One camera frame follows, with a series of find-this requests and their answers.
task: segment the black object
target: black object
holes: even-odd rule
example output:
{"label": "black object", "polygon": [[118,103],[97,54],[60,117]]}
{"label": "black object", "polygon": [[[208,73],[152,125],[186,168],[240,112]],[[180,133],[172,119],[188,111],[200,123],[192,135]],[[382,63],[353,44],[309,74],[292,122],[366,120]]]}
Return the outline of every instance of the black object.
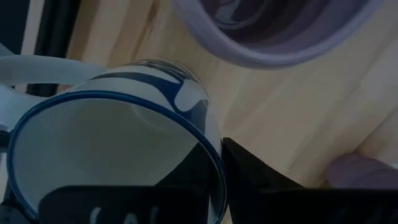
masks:
{"label": "black object", "polygon": [[29,0],[0,0],[0,43],[20,54]]}
{"label": "black object", "polygon": [[[37,36],[35,54],[65,58],[77,17],[80,0],[45,0]],[[31,84],[27,93],[50,97],[57,93],[57,84]]]}
{"label": "black object", "polygon": [[[200,156],[198,151],[187,157]],[[398,190],[306,189],[223,139],[228,203],[234,224],[398,223]],[[182,162],[155,187],[65,187],[40,203],[40,223],[207,223],[209,182],[178,182]],[[18,203],[4,203],[24,217]]]}
{"label": "black object", "polygon": [[40,203],[42,224],[207,224],[208,194],[186,187],[65,187]]}
{"label": "black object", "polygon": [[398,190],[305,189],[232,139],[223,146],[234,224],[398,223]]}

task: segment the wood grain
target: wood grain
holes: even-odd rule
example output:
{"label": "wood grain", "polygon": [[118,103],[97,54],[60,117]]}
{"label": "wood grain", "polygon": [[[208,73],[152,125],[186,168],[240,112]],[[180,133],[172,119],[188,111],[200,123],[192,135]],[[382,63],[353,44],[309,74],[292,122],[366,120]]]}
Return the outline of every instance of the wood grain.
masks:
{"label": "wood grain", "polygon": [[[250,70],[214,57],[190,35],[170,0],[110,2],[83,0],[73,59],[109,67],[141,58],[183,63],[203,82],[223,135],[305,186],[323,182],[327,164],[357,149],[398,106],[398,1],[386,0],[326,55],[278,70]],[[388,128],[395,130],[395,123]]]}
{"label": "wood grain", "polygon": [[366,138],[359,152],[398,168],[397,109]]}

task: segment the bowl rim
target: bowl rim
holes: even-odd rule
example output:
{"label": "bowl rim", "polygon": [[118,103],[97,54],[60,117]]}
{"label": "bowl rim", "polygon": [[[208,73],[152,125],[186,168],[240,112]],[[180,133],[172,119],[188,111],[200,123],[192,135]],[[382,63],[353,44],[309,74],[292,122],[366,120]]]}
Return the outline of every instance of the bowl rim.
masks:
{"label": "bowl rim", "polygon": [[204,46],[204,48],[219,57],[223,57],[212,50],[210,46],[206,45],[205,38],[211,39],[213,45],[217,45],[225,55],[228,55],[226,60],[232,58],[232,56],[237,56],[244,60],[243,65],[248,63],[249,65],[260,67],[296,64],[325,53],[349,37],[350,34],[352,34],[370,17],[383,1],[384,0],[367,0],[358,13],[356,13],[345,25],[325,40],[296,52],[278,54],[255,51],[230,39],[213,23],[211,17],[207,14],[203,5],[200,3],[200,0],[173,0],[174,6],[177,8],[177,13],[184,20],[188,29],[194,34],[197,33],[194,32],[196,30],[200,30],[202,31],[202,34],[206,34],[206,37],[200,36],[202,34],[194,35],[199,39],[199,42]]}

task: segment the mug rim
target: mug rim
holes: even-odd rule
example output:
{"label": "mug rim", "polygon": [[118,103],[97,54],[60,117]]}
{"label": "mug rim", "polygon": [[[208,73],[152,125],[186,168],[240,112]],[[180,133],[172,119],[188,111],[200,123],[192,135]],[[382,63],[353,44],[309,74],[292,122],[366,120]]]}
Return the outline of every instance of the mug rim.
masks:
{"label": "mug rim", "polygon": [[[173,0],[173,2],[178,9],[177,13],[187,25],[187,28],[189,30],[201,30],[201,34],[199,35],[196,35],[197,32],[191,33],[209,52],[215,54],[217,57],[236,63],[237,65],[252,68],[266,68],[295,65],[331,50],[357,30],[384,0],[367,0],[358,13],[348,20],[345,25],[340,27],[333,35],[306,49],[284,54],[255,51],[229,38],[214,24],[199,0]],[[215,42],[215,45],[222,49],[223,54],[221,55],[211,47],[206,46],[205,38]],[[234,59],[235,56],[241,57],[243,60],[236,60]]]}
{"label": "mug rim", "polygon": [[220,214],[218,214],[217,219],[215,221],[215,224],[221,223],[227,209],[227,202],[226,202],[226,196],[227,196],[227,188],[226,188],[226,177],[225,177],[225,171],[224,171],[224,164],[223,161],[221,160],[221,155],[219,155],[216,151],[216,149],[213,147],[213,145],[207,140],[207,138],[196,128],[194,125],[192,125],[189,121],[187,121],[185,118],[181,117],[180,115],[174,113],[173,111],[170,111],[163,106],[160,106],[156,103],[153,103],[151,101],[129,95],[126,93],[120,93],[116,91],[105,91],[105,90],[83,90],[83,91],[74,91],[74,92],[69,92],[69,93],[64,93],[61,95],[54,96],[52,98],[49,98],[34,107],[32,107],[28,112],[26,112],[22,118],[18,121],[18,123],[15,125],[15,128],[11,131],[11,137],[9,141],[9,146],[8,146],[8,153],[7,153],[7,173],[9,176],[9,182],[12,191],[15,193],[16,197],[18,200],[21,202],[23,205],[24,209],[26,209],[33,218],[39,218],[39,214],[28,204],[24,196],[22,195],[18,184],[16,182],[16,177],[15,177],[15,169],[14,169],[14,163],[13,163],[13,158],[14,158],[14,149],[15,145],[17,142],[17,139],[19,137],[19,134],[23,130],[24,126],[27,124],[27,122],[33,118],[35,115],[39,114],[40,112],[49,109],[53,106],[59,105],[61,103],[66,103],[69,101],[73,100],[82,100],[82,99],[106,99],[106,100],[118,100],[118,101],[123,101],[126,103],[132,103],[134,105],[139,105],[144,108],[147,108],[148,110],[152,110],[156,113],[159,113],[163,116],[165,116],[168,119],[171,119],[172,121],[176,122],[177,124],[181,125],[182,128],[187,130],[189,133],[191,133],[200,144],[204,147],[204,149],[207,151],[207,153],[210,156],[210,159],[213,161],[213,164],[216,167],[217,173],[221,179],[221,185],[223,188],[223,195],[224,195],[224,200],[223,200],[223,208],[220,211]]}

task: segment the purple bowl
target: purple bowl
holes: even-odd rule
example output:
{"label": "purple bowl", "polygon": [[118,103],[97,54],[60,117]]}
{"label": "purple bowl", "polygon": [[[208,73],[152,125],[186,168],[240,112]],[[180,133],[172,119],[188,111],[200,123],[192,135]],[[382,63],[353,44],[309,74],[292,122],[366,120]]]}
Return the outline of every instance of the purple bowl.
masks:
{"label": "purple bowl", "polygon": [[173,0],[189,31],[219,58],[250,68],[315,58],[360,27],[383,0]]}

